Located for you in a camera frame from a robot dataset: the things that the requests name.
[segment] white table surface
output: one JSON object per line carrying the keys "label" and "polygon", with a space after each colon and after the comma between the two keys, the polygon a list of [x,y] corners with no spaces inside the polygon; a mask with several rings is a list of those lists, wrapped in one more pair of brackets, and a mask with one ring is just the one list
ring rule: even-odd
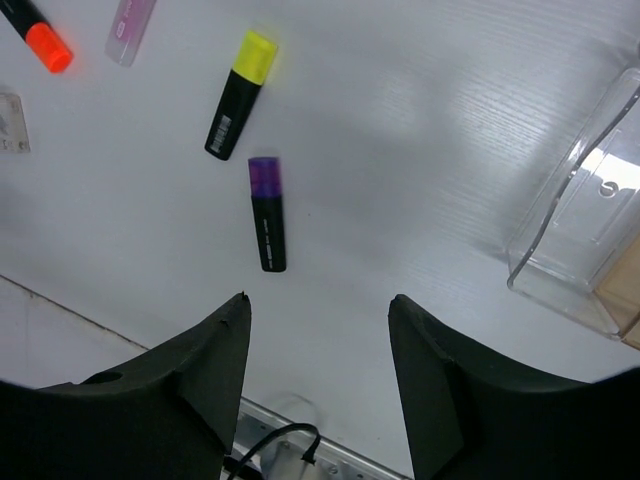
{"label": "white table surface", "polygon": [[[301,395],[328,437],[406,474],[396,293],[544,370],[640,364],[509,292],[502,254],[634,54],[637,1],[160,0],[130,69],[103,54],[117,1],[37,3],[77,59],[51,76],[0,22],[33,149],[0,157],[0,274],[147,346],[244,290],[245,395],[288,416]],[[223,163],[203,145],[255,25],[281,49]],[[283,275],[255,245],[246,159],[265,152]]]}

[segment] highlighter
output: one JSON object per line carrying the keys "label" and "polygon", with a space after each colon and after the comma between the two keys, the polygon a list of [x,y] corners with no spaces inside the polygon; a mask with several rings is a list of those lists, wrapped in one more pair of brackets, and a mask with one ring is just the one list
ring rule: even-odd
{"label": "highlighter", "polygon": [[284,272],[287,256],[282,212],[280,163],[275,157],[249,160],[251,204],[258,237],[260,263],[265,272]]}
{"label": "highlighter", "polygon": [[47,70],[61,73],[69,66],[73,53],[32,3],[28,0],[0,0],[0,11]]}
{"label": "highlighter", "polygon": [[155,4],[156,0],[120,1],[105,46],[107,56],[118,65],[133,64]]}
{"label": "highlighter", "polygon": [[228,160],[267,79],[278,47],[249,30],[222,92],[204,149]]}

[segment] clear plastic container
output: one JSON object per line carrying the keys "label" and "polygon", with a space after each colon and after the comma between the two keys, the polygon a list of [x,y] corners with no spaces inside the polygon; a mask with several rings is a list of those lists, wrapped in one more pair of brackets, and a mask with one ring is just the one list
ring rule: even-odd
{"label": "clear plastic container", "polygon": [[[507,249],[509,288],[619,339],[633,325],[621,322],[602,285],[616,283],[611,272],[640,234],[638,97],[640,70],[631,68],[598,104]],[[640,288],[633,296],[640,314]]]}

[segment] orange marker cap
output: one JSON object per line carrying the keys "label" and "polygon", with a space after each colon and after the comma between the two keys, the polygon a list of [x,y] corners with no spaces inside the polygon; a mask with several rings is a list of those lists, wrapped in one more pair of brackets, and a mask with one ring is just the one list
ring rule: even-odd
{"label": "orange marker cap", "polygon": [[31,27],[25,41],[51,73],[63,72],[73,60],[71,50],[46,23]]}

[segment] label sticker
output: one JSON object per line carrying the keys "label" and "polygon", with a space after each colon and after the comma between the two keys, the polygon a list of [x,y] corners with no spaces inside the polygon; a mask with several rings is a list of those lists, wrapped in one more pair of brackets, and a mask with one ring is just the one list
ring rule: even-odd
{"label": "label sticker", "polygon": [[20,97],[0,93],[0,153],[27,153],[29,137]]}

